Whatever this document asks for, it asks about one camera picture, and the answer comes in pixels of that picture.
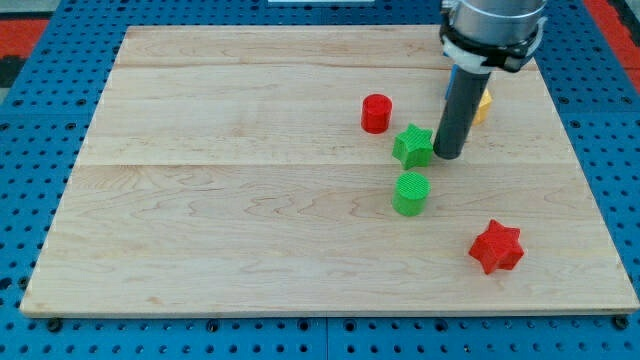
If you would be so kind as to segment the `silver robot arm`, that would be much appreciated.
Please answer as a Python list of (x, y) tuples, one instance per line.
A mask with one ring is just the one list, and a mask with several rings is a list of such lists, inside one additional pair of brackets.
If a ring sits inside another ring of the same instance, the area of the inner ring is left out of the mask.
[(520, 71), (542, 42), (546, 0), (442, 0), (443, 52), (472, 74)]

